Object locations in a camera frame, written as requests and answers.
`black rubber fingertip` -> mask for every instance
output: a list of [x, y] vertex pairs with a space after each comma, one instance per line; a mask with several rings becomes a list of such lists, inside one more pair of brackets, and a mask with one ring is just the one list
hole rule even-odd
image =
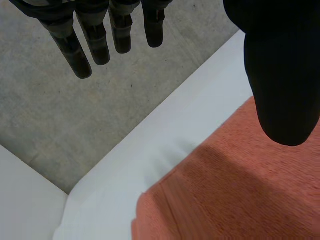
[[162, 23], [146, 23], [144, 25], [146, 40], [151, 48], [158, 48], [164, 42]]
[[88, 45], [95, 64], [103, 66], [110, 62], [110, 53], [106, 37], [96, 41], [88, 41]]

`orange cloth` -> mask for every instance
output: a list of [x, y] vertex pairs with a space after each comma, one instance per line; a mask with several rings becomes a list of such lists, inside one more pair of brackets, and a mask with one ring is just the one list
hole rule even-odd
[[132, 238], [320, 238], [319, 183], [320, 126], [279, 145], [251, 98], [140, 197]]

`white panel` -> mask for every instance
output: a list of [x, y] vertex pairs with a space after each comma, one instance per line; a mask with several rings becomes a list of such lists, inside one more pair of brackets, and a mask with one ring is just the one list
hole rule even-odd
[[67, 195], [0, 145], [0, 240], [51, 240]]
[[55, 240], [127, 240], [141, 193], [250, 96], [238, 32], [74, 188]]

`gray floor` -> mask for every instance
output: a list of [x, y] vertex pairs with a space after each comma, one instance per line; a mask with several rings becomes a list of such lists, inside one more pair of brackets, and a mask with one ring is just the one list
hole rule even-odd
[[238, 30], [222, 0], [174, 0], [163, 46], [149, 48], [142, 8], [132, 15], [132, 50], [78, 79], [49, 33], [0, 0], [0, 145], [67, 194], [109, 151]]

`terry cloth towel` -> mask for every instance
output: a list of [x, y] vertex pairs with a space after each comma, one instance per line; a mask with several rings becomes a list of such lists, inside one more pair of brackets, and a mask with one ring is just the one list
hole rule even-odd
[[320, 126], [289, 147], [249, 99], [138, 200], [134, 240], [320, 238]]

